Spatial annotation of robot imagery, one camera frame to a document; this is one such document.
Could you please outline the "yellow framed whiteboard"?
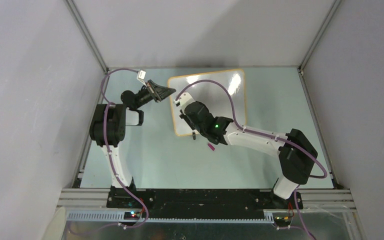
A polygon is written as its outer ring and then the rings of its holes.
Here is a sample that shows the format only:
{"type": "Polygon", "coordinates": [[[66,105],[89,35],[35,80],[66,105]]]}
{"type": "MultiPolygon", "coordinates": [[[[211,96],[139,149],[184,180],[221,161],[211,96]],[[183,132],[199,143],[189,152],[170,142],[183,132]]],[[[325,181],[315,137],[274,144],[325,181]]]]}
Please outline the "yellow framed whiteboard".
{"type": "Polygon", "coordinates": [[[247,124],[246,78],[245,72],[242,69],[237,68],[173,76],[168,79],[167,86],[176,90],[176,92],[169,97],[175,135],[183,137],[192,134],[191,128],[180,118],[181,108],[174,103],[179,93],[190,84],[194,85],[189,87],[186,92],[189,93],[194,100],[205,104],[210,113],[215,117],[233,117],[228,98],[228,96],[230,96],[234,104],[236,120],[241,125],[247,124]],[[215,81],[221,84],[227,92],[217,84],[211,82],[194,84],[199,80],[215,81]]]}

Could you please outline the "magenta marker cap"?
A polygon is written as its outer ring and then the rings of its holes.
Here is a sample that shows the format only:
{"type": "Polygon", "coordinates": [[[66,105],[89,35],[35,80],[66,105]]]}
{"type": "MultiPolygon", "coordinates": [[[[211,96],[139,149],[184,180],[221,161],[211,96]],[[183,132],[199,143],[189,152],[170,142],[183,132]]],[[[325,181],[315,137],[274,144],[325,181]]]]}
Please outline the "magenta marker cap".
{"type": "Polygon", "coordinates": [[[211,143],[208,143],[207,146],[208,146],[212,151],[215,150],[215,147],[214,147],[211,143]]]}

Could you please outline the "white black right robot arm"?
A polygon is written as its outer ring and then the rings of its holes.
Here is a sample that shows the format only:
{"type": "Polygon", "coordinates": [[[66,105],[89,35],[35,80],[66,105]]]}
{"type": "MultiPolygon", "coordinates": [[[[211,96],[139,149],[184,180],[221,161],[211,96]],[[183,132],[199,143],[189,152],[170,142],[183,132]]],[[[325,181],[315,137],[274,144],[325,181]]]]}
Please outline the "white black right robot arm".
{"type": "Polygon", "coordinates": [[[246,147],[279,160],[282,176],[270,196],[275,208],[288,206],[293,191],[308,182],[318,152],[302,131],[293,128],[289,133],[276,135],[246,126],[238,127],[229,117],[213,116],[199,101],[177,101],[175,105],[180,108],[180,118],[210,143],[246,147]]]}

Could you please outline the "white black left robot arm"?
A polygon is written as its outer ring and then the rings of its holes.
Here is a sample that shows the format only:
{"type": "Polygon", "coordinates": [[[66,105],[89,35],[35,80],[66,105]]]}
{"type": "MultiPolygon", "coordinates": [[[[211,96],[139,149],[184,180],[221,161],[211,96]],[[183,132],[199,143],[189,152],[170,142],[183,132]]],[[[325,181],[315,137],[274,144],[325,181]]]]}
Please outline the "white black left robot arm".
{"type": "Polygon", "coordinates": [[[100,103],[95,107],[89,136],[104,153],[110,170],[111,186],[116,189],[127,188],[118,198],[125,208],[133,208],[138,202],[138,194],[130,190],[135,186],[134,177],[121,153],[126,127],[139,127],[143,124],[144,112],[140,107],[151,101],[159,103],[175,92],[174,88],[148,80],[137,93],[131,90],[122,92],[121,103],[100,103]]]}

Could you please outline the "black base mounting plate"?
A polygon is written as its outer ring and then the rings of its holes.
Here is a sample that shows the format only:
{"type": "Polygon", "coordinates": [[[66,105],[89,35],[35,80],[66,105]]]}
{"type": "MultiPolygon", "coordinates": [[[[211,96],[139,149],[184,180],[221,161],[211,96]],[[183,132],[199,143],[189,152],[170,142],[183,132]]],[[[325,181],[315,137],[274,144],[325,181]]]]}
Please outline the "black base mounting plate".
{"type": "Polygon", "coordinates": [[[263,189],[164,189],[142,188],[126,192],[111,187],[107,208],[138,209],[150,218],[263,217],[265,210],[302,210],[300,193],[288,199],[263,189]]]}

